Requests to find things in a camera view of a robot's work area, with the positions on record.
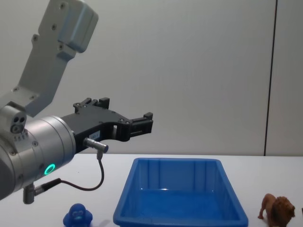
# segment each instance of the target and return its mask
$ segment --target blue plastic tray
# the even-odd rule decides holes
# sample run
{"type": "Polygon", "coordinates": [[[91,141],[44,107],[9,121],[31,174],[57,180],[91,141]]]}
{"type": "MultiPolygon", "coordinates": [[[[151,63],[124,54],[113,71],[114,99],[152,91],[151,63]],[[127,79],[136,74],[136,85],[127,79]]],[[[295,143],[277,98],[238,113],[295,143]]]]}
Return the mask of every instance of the blue plastic tray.
{"type": "Polygon", "coordinates": [[[135,159],[114,223],[121,227],[247,227],[219,160],[135,159]]]}

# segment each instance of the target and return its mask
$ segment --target black vertical line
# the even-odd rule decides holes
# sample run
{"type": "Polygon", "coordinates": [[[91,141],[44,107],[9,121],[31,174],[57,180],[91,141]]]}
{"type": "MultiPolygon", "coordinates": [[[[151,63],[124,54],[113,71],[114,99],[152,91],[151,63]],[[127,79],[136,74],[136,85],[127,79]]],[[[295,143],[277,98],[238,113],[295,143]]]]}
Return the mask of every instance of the black vertical line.
{"type": "Polygon", "coordinates": [[[276,13],[277,13],[277,8],[278,8],[278,0],[276,0],[275,20],[274,20],[274,34],[273,34],[273,45],[272,45],[272,50],[271,50],[271,64],[270,64],[269,90],[268,90],[267,115],[266,115],[266,129],[265,129],[264,156],[266,156],[267,131],[268,131],[268,117],[269,117],[270,92],[271,92],[271,79],[272,79],[272,74],[273,74],[273,62],[274,62],[274,50],[275,50],[275,38],[276,38],[276,13]]]}

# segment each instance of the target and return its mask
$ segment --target white backdrop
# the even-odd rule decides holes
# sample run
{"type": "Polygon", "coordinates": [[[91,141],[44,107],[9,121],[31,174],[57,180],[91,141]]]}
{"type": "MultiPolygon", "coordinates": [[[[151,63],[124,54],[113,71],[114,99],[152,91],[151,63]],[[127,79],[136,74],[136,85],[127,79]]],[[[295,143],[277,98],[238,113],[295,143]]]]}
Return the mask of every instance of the white backdrop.
{"type": "MultiPolygon", "coordinates": [[[[152,134],[106,141],[112,153],[263,155],[275,0],[88,0],[99,22],[53,103],[64,116],[111,98],[152,134]]],[[[0,7],[0,95],[18,82],[48,0],[0,7]]]]}
{"type": "Polygon", "coordinates": [[[267,155],[303,155],[303,1],[279,0],[267,155]]]}

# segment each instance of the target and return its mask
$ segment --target blue duck toy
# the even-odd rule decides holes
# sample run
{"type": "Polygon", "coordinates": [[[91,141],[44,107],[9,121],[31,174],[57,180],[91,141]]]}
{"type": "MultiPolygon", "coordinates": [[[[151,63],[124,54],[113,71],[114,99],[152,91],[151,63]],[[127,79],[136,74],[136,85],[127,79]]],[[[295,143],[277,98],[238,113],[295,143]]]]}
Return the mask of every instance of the blue duck toy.
{"type": "Polygon", "coordinates": [[[93,215],[80,203],[72,205],[70,212],[68,212],[64,219],[63,224],[66,227],[89,227],[93,215]]]}

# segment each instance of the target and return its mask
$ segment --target brown lion figurine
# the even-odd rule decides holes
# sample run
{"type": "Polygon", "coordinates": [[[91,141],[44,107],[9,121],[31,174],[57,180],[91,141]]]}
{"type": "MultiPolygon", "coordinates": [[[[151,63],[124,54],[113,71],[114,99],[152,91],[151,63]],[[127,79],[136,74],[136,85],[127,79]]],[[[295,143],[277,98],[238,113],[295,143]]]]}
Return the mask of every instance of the brown lion figurine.
{"type": "Polygon", "coordinates": [[[263,219],[263,211],[266,210],[269,227],[286,227],[290,219],[294,217],[294,206],[286,197],[275,197],[266,194],[262,201],[262,208],[258,216],[263,219]]]}

